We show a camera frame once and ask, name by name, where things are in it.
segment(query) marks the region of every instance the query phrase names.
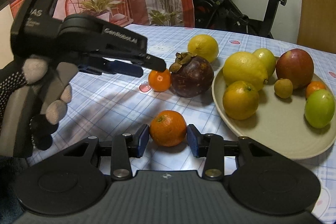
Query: plate rim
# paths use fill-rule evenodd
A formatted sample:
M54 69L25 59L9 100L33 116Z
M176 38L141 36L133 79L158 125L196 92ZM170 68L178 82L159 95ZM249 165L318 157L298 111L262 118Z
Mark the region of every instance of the plate rim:
M216 100L215 95L214 95L215 81L216 81L216 78L217 78L218 74L222 72L223 66L220 67L219 71L216 73L215 77L213 78L213 81L212 81L212 84L211 84L211 95L212 95L212 99L213 99L213 101L214 101L214 103L215 103L217 112L219 113L220 117L221 117L222 120L225 122L225 124L229 127L229 129L230 129L230 130L231 130L237 137L244 136L244 135L242 135L240 132L238 132L238 131L231 125L231 123L228 121L228 119L223 115L222 111L219 109L219 105L218 105L217 100ZM330 142L330 144L329 144L325 149L321 150L321 151L318 152L318 153L311 154L311 155L309 155L309 156L304 156L304 157L295 157L295 158L293 158L293 157L287 157L287 156L285 156L285 157L287 157L287 158L289 158L289 159L291 159L291 160L306 160L306 159L311 159L311 158L316 157L316 156L318 156L318 155L321 155L322 153L324 153L325 151L327 151L327 150L328 150L328 149L335 143L335 141L336 141L336 133L335 133L335 136L334 136L332 142Z

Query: red apple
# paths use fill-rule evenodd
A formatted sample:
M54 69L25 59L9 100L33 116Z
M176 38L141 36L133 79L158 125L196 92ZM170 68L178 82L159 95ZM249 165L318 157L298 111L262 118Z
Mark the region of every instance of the red apple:
M314 63L309 53L295 48L280 56L276 64L278 79L289 79L293 89L303 88L311 82L314 74Z

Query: fruit plate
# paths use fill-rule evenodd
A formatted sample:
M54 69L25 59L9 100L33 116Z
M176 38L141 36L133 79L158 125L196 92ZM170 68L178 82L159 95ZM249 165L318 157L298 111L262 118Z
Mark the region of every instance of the fruit plate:
M274 93L276 80L274 72L268 84L259 91L257 112L239 121L228 117L223 108L226 83L220 69L211 88L221 118L237 136L250 137L292 160L308 159L325 152L336 140L336 115L326 127L313 128L304 116L305 90L294 90L290 98L280 99ZM323 82L316 74L312 80Z

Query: screw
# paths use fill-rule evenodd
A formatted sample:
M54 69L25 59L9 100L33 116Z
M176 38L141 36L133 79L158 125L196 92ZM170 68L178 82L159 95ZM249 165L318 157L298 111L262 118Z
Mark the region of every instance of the screw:
M218 169L208 169L205 171L205 175L210 178L217 178L222 174Z
M117 169L113 171L113 175L117 178L125 178L129 175L129 170L127 169Z

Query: plaid tablecloth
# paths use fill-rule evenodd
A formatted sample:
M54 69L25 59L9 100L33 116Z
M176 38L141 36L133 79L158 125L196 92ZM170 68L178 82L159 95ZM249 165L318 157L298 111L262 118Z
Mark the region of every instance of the plaid tablecloth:
M129 25L128 29L148 37L148 53L164 58L169 67L175 60L176 52L187 49L188 41L196 34L209 34L219 44L219 57L214 62L216 71L226 58L237 51L253 52L265 47L280 56L291 48L304 48L314 60L315 73L336 94L336 55L320 52L291 43L237 33L179 28ZM170 91L143 93L139 85L147 81L150 70L144 70L143 77L125 75L86 75L79 73L72 81L73 100L69 104L67 116L60 122L53 134L54 144L47 151L34 150L28 159L30 164L72 145L88 136L98 136L100 141L111 140L119 133L135 133L143 123L150 123L162 110L180 112L187 124L193 123L201 133L216 133L226 140L236 140L217 113L211 90L194 98L181 98ZM336 145L325 153L300 161L320 179L322 191L313 213L323 222L333 224L336 220ZM173 148L157 147L148 143L141 159L131 159L132 170L189 170L202 171L204 159L192 157L186 143ZM225 158L225 173L232 173L236 167L234 159ZM109 172L108 160L102 160L100 169Z

